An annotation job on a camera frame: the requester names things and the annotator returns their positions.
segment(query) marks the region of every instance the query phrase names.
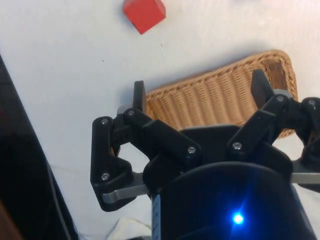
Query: white surface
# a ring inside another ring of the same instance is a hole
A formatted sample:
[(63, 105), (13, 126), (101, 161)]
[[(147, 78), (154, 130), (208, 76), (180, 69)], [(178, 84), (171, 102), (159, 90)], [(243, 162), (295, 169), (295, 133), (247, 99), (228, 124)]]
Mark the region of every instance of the white surface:
[[(114, 117), (131, 100), (134, 81), (150, 90), (281, 49), (292, 59), (300, 99), (320, 95), (319, 1), (163, 2), (167, 18), (139, 35), (122, 14), (122, 0), (0, 0), (0, 53), (87, 239), (105, 239), (120, 216), (150, 222), (146, 197), (105, 213), (89, 182), (92, 121)], [(296, 144), (294, 137), (277, 143), (297, 157)], [(131, 162), (142, 170), (147, 160), (137, 153)]]

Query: wicker basket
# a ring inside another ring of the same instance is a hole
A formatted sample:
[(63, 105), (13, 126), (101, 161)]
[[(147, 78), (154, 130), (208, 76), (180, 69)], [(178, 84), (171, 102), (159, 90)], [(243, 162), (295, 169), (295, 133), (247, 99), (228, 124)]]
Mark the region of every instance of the wicker basket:
[[(288, 90), (298, 100), (290, 58), (283, 51), (270, 50), (151, 91), (146, 96), (147, 114), (177, 130), (242, 125), (257, 110), (250, 92), (254, 69), (263, 69), (274, 89)], [(280, 137), (292, 133), (286, 129)]]

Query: red cube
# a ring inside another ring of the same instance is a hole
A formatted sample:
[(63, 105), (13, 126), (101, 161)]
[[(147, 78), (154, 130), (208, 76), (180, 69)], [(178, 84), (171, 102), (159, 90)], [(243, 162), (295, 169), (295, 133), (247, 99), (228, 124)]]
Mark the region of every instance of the red cube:
[(123, 12), (140, 34), (166, 18), (166, 7), (161, 0), (126, 0)]

